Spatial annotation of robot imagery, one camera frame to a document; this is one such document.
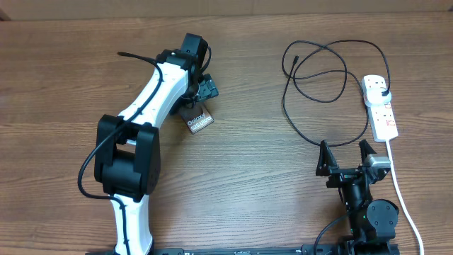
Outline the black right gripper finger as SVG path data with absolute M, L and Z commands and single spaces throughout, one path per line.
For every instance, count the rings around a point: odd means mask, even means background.
M 365 159 L 367 158 L 368 155 L 376 154 L 376 152 L 372 149 L 372 147 L 366 140 L 361 140 L 359 142 L 359 147 L 362 163 L 365 163 Z
M 319 160 L 316 167 L 317 176 L 330 176 L 339 170 L 339 165 L 325 140 L 320 143 Z

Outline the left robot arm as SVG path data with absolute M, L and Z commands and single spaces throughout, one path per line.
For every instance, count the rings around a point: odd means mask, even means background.
M 204 105 L 219 94 L 205 71 L 211 56 L 208 42 L 188 33 L 180 48 L 141 57 L 154 66 L 147 85 L 118 115 L 98 121 L 96 147 L 86 161 L 94 163 L 94 179 L 104 192 L 100 198 L 114 208 L 117 243 L 111 254 L 152 254 L 149 196 L 161 170 L 159 131 L 176 113 L 191 133 L 213 123 Z

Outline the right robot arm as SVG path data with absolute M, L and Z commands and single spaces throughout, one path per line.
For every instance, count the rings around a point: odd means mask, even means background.
M 376 153 L 366 140 L 359 143 L 361 164 L 342 169 L 327 143 L 321 141 L 317 176 L 326 176 L 327 188 L 335 188 L 345 206 L 341 216 L 321 230 L 313 245 L 313 254 L 398 254 L 398 246 L 390 241 L 396 237 L 398 206 L 385 199 L 373 199 L 370 186 L 381 181 L 391 170 L 385 154 Z M 341 237 L 336 244 L 320 247 L 322 236 L 332 226 L 347 219 L 350 236 Z

